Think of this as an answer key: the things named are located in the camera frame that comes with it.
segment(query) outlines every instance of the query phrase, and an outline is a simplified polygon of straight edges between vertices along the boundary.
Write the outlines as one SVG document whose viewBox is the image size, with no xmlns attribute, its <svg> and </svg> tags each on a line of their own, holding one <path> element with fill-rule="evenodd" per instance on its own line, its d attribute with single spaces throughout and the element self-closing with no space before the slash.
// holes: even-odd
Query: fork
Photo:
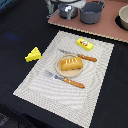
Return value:
<svg viewBox="0 0 128 128">
<path fill-rule="evenodd" d="M 79 87 L 79 88 L 85 88 L 85 86 L 81 83 L 72 81 L 72 80 L 64 78 L 64 77 L 59 77 L 56 74 L 53 74 L 53 73 L 49 72 L 48 70 L 45 71 L 45 76 L 50 77 L 52 79 L 59 79 L 61 81 L 64 81 L 68 84 L 74 85 L 74 86 Z"/>
</svg>

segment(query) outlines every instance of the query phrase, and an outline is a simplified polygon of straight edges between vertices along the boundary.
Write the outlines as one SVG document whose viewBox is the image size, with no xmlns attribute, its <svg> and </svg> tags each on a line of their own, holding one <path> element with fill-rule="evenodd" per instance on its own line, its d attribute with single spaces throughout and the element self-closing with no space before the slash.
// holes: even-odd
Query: pot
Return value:
<svg viewBox="0 0 128 128">
<path fill-rule="evenodd" d="M 86 24 L 94 24 L 100 20 L 101 12 L 104 8 L 105 1 L 100 0 L 97 2 L 88 2 L 83 8 L 80 9 L 80 19 Z"/>
<path fill-rule="evenodd" d="M 57 13 L 59 13 L 62 18 L 67 18 L 67 12 L 65 11 L 66 7 L 68 7 L 68 5 L 65 5 L 62 3 L 59 4 L 58 10 L 56 12 L 54 12 L 53 14 L 48 15 L 47 18 L 50 18 L 51 16 L 53 16 Z M 76 17 L 77 15 L 78 15 L 78 8 L 75 8 L 74 11 L 72 12 L 71 18 Z"/>
<path fill-rule="evenodd" d="M 119 16 L 123 28 L 128 30 L 128 5 L 119 10 Z"/>
<path fill-rule="evenodd" d="M 59 4 L 59 6 L 58 6 L 58 8 L 59 8 L 59 10 L 60 10 L 60 12 L 59 12 L 59 14 L 60 14 L 60 16 L 61 17 L 63 17 L 63 18 L 67 18 L 67 12 L 64 10 L 62 10 L 62 8 L 66 8 L 66 7 L 68 7 L 68 5 L 65 5 L 65 4 Z M 76 17 L 78 15 L 78 9 L 77 8 L 75 8 L 75 10 L 73 11 L 73 13 L 72 13 L 72 16 L 71 16 L 71 18 L 73 18 L 73 17 Z"/>
</svg>

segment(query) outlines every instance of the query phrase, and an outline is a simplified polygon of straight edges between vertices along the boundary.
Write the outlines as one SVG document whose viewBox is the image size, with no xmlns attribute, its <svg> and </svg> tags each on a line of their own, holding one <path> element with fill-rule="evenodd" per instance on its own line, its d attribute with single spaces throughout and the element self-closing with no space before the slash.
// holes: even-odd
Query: wooden handle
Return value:
<svg viewBox="0 0 128 128">
<path fill-rule="evenodd" d="M 76 87 L 79 87 L 79 88 L 85 88 L 85 86 L 83 84 L 75 82 L 75 81 L 72 81 L 72 80 L 69 80 L 67 78 L 64 78 L 63 81 L 68 83 L 68 84 L 71 84 L 71 85 L 74 85 Z"/>
<path fill-rule="evenodd" d="M 85 59 L 85 60 L 90 60 L 90 61 L 93 61 L 93 62 L 97 61 L 97 59 L 93 58 L 93 57 L 84 56 L 84 55 L 81 55 L 81 54 L 78 54 L 78 56 L 81 57 L 82 59 Z"/>
</svg>

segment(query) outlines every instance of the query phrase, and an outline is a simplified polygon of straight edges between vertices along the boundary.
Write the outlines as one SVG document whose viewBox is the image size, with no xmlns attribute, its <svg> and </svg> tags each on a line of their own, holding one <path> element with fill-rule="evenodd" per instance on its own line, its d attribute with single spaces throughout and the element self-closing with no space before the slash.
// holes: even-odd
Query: placemat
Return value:
<svg viewBox="0 0 128 128">
<path fill-rule="evenodd" d="M 86 51 L 78 46 L 78 38 L 91 42 L 93 49 Z M 89 128 L 113 47 L 111 43 L 59 31 L 13 94 L 79 126 Z M 97 58 L 97 62 L 83 60 L 83 71 L 72 78 L 84 84 L 84 89 L 44 76 L 46 69 L 59 75 L 55 70 L 55 62 L 63 53 L 57 48 Z"/>
</svg>

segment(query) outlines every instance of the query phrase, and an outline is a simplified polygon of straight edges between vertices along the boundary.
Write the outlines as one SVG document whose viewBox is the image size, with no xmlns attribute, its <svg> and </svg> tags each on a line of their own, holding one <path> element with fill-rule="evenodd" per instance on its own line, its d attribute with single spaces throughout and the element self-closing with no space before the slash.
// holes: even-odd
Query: yellow cheese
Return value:
<svg viewBox="0 0 128 128">
<path fill-rule="evenodd" d="M 32 60 L 37 60 L 37 59 L 41 59 L 42 56 L 41 56 L 41 53 L 40 51 L 38 50 L 37 47 L 35 47 L 31 53 L 28 54 L 27 57 L 25 57 L 26 59 L 26 62 L 29 62 L 29 61 L 32 61 Z"/>
<path fill-rule="evenodd" d="M 83 68 L 82 59 L 80 57 L 61 60 L 62 71 L 78 69 L 78 68 Z"/>
</svg>

